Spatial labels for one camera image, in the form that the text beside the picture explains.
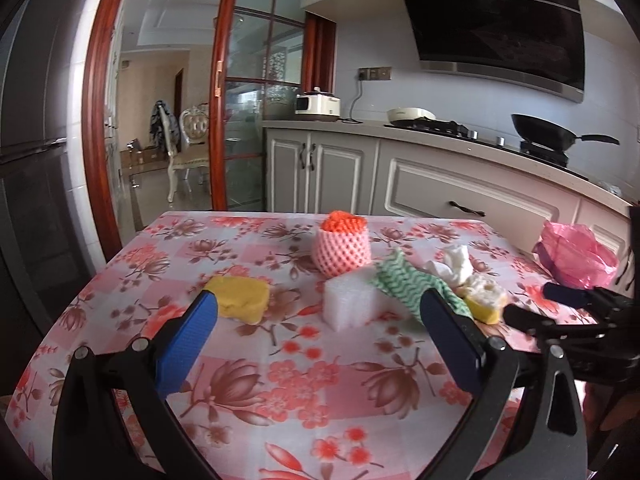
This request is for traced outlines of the person's right hand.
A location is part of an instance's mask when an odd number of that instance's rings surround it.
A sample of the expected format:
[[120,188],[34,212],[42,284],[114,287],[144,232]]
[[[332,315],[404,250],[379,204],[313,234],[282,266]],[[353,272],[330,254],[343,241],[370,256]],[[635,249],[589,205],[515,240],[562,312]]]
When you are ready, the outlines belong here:
[[584,414],[588,439],[597,431],[611,431],[639,416],[640,394],[638,391],[627,393],[613,406],[610,406],[611,396],[609,388],[586,383],[582,414]]

